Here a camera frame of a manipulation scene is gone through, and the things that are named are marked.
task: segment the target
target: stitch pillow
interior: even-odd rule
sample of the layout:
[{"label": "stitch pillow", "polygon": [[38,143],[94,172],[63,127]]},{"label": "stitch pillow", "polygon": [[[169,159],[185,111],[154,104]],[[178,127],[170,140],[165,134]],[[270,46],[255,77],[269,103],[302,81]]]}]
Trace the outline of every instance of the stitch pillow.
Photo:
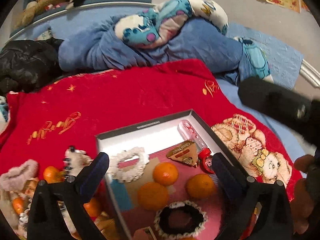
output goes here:
[{"label": "stitch pillow", "polygon": [[169,0],[139,14],[122,18],[115,34],[135,48],[155,48],[166,44],[191,17],[202,17],[225,35],[228,16],[212,0]]}]

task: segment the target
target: cardboard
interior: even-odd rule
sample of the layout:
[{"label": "cardboard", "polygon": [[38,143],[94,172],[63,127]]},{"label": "cardboard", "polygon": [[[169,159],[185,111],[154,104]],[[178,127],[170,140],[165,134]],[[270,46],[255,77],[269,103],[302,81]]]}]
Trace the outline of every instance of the cardboard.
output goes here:
[{"label": "cardboard", "polygon": [[196,143],[193,141],[184,141],[166,154],[167,158],[194,166],[198,162],[198,153]]}]

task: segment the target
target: tangerine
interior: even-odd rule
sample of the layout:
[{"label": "tangerine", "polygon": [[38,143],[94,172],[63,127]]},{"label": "tangerine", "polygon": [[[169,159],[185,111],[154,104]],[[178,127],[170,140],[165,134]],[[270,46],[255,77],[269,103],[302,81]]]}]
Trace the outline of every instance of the tangerine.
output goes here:
[{"label": "tangerine", "polygon": [[217,191],[216,185],[207,174],[197,174],[187,182],[188,194],[197,199],[206,198]]},{"label": "tangerine", "polygon": [[20,215],[22,212],[24,212],[24,203],[23,203],[23,199],[20,197],[15,198],[14,200],[12,200],[12,206],[14,211]]},{"label": "tangerine", "polygon": [[102,212],[101,204],[95,197],[93,197],[88,203],[83,204],[83,207],[89,217],[98,217]]},{"label": "tangerine", "polygon": [[43,178],[48,183],[57,183],[63,181],[63,177],[61,176],[60,171],[53,166],[49,166],[44,169]]},{"label": "tangerine", "polygon": [[179,172],[176,166],[169,162],[159,163],[153,170],[153,179],[155,182],[163,185],[170,186],[174,184],[178,177]]},{"label": "tangerine", "polygon": [[138,190],[138,203],[146,210],[157,211],[162,209],[168,201],[168,190],[159,183],[148,182]]}]

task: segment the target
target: gold embroidery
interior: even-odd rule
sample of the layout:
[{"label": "gold embroidery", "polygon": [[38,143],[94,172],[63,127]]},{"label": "gold embroidery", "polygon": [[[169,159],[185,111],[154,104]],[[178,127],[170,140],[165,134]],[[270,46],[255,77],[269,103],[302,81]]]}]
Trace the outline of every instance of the gold embroidery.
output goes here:
[{"label": "gold embroidery", "polygon": [[96,73],[93,73],[93,74],[99,74],[99,75],[101,75],[101,74],[104,74],[104,73],[110,72],[110,71],[114,71],[114,69],[107,69],[107,70],[104,70],[104,71],[101,71],[101,72],[96,72]]},{"label": "gold embroidery", "polygon": [[206,5],[205,3],[203,3],[202,6],[203,6],[204,8],[201,8],[201,10],[205,13],[205,15],[207,15],[208,17],[210,17],[210,15],[211,15],[210,7],[209,7],[208,5]]},{"label": "gold embroidery", "polygon": [[204,86],[205,88],[202,89],[202,93],[204,95],[207,95],[207,91],[208,91],[212,97],[213,97],[213,93],[217,92],[217,90],[220,89],[219,86],[215,85],[211,80],[204,81]]},{"label": "gold embroidery", "polygon": [[69,130],[76,123],[76,120],[80,117],[80,112],[74,112],[70,116],[68,116],[64,122],[59,121],[57,125],[52,125],[51,121],[45,122],[39,131],[34,131],[30,135],[29,139],[27,140],[27,144],[29,145],[31,143],[31,140],[35,138],[37,138],[37,140],[45,139],[47,132],[54,131],[56,128],[62,128],[62,130],[58,134],[64,133],[65,131]]},{"label": "gold embroidery", "polygon": [[73,90],[75,90],[75,88],[76,88],[76,86],[74,86],[74,85],[70,85],[70,87],[69,87],[67,90],[69,90],[69,91],[73,92]]}]

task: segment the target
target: pink fluffy slipper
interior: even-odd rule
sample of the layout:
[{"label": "pink fluffy slipper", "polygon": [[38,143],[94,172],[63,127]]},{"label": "pink fluffy slipper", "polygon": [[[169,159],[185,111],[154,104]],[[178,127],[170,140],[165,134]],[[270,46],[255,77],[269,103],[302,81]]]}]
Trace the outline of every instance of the pink fluffy slipper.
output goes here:
[{"label": "pink fluffy slipper", "polygon": [[21,191],[27,179],[34,178],[38,171],[38,163],[27,160],[19,167],[11,168],[0,176],[0,185],[5,191]]}]

